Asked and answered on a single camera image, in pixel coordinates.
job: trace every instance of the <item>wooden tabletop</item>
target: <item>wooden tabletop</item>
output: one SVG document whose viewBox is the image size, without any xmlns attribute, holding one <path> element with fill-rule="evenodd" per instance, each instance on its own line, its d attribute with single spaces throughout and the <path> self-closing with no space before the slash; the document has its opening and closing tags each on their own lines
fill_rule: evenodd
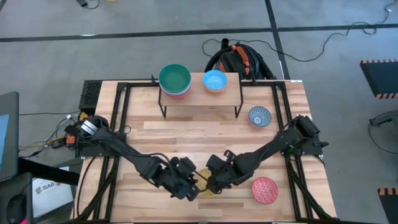
<svg viewBox="0 0 398 224">
<path fill-rule="evenodd" d="M 292 116 L 310 116 L 307 97 L 302 82 L 285 81 Z M 111 119 L 117 82 L 102 83 L 96 114 Z M 212 154 L 223 157 L 229 149 L 235 154 L 255 151 L 269 142 L 278 131 L 271 88 L 243 87 L 242 112 L 235 118 L 234 111 L 226 107 L 170 107 L 164 119 L 157 104 L 159 87 L 137 87 L 131 90 L 126 124 L 132 130 L 127 142 L 142 153 L 162 152 L 169 158 L 189 157 L 197 169 L 205 168 Z M 282 94 L 279 100 L 286 120 Z M 253 106 L 264 106 L 272 114 L 270 125 L 256 129 L 249 125 L 248 112 Z M 82 173 L 91 158 L 83 163 Z M 96 158 L 87 172 L 80 199 L 80 212 L 88 205 L 98 188 L 103 158 Z M 303 169 L 309 191 L 331 216 L 335 216 L 325 168 L 317 158 L 302 156 Z M 258 177 L 271 178 L 278 187 L 277 200 L 263 205 L 252 198 L 251 185 Z M 305 217 L 302 194 L 297 189 L 301 214 Z M 100 218 L 104 217 L 106 192 Z M 134 166 L 121 159 L 112 222 L 267 222 L 294 221 L 287 171 L 284 158 L 275 154 L 262 162 L 254 177 L 222 194 L 189 202 L 170 198 L 163 188 L 157 189 L 140 178 Z"/>
<path fill-rule="evenodd" d="M 181 100 L 175 100 L 162 94 L 162 106 L 239 106 L 241 104 L 241 89 L 238 73 L 225 73 L 228 84 L 219 93 L 210 93 L 203 86 L 204 73 L 191 73 L 192 86 L 189 93 Z"/>
</svg>

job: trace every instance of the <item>light blue bowl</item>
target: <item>light blue bowl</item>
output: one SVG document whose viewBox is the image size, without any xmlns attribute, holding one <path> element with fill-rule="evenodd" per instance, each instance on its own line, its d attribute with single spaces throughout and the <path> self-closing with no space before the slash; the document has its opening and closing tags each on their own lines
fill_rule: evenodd
<svg viewBox="0 0 398 224">
<path fill-rule="evenodd" d="M 212 93 L 217 93 L 228 84 L 226 75 L 219 70 L 210 70 L 203 76 L 204 86 Z"/>
<path fill-rule="evenodd" d="M 262 106 L 255 106 L 249 111 L 250 123 L 257 127 L 265 127 L 271 123 L 271 113 Z"/>
</svg>

